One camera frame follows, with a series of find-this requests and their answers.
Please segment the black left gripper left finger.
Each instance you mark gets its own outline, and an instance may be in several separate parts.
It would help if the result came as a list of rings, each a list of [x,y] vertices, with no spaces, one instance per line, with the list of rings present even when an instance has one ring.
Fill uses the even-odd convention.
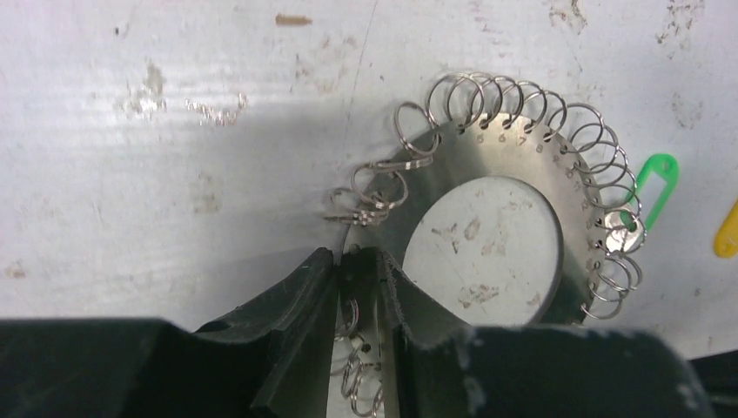
[[[319,248],[187,332],[151,318],[3,320],[4,417],[323,417],[338,289]]]

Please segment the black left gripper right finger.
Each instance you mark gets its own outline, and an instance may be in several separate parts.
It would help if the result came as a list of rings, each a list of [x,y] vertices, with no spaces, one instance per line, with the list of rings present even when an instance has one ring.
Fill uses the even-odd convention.
[[[637,329],[467,325],[377,253],[388,417],[711,417],[694,369]]]

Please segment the key with green tag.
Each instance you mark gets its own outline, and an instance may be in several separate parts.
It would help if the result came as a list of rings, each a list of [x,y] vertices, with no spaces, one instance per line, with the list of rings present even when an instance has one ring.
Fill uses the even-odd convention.
[[[605,212],[605,248],[609,253],[633,253],[645,243],[680,178],[677,159],[667,153],[651,155],[626,189],[622,206]]]

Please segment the metal disc with key rings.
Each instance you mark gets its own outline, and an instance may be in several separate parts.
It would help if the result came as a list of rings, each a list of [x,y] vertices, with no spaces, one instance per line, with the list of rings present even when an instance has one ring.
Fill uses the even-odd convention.
[[[641,284],[637,181],[592,105],[451,72],[393,127],[399,151],[359,165],[326,219],[348,227],[343,267],[379,253],[387,303],[418,332],[608,320]]]

